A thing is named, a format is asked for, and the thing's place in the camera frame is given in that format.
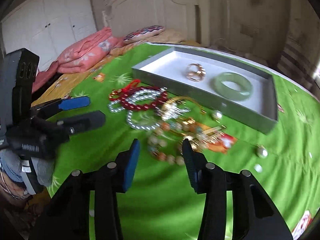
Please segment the left forearm sleeve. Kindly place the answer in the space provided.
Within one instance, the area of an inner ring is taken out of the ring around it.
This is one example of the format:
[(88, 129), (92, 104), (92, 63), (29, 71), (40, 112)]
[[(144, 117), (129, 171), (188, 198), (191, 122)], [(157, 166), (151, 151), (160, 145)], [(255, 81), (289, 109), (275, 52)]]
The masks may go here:
[(30, 196), (24, 185), (18, 185), (1, 170), (1, 201), (5, 205), (24, 208)]

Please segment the grey gloved left hand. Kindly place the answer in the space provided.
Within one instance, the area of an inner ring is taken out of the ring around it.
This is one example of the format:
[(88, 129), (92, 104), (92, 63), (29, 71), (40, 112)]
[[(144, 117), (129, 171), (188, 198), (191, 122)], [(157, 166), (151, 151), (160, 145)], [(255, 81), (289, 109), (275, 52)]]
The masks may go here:
[(1, 150), (1, 168), (8, 177), (16, 182), (22, 183), (22, 173), (31, 172), (33, 165), (37, 181), (40, 185), (50, 186), (52, 184), (55, 160), (44, 160), (32, 157), (31, 160), (22, 160), (16, 153), (10, 149)]

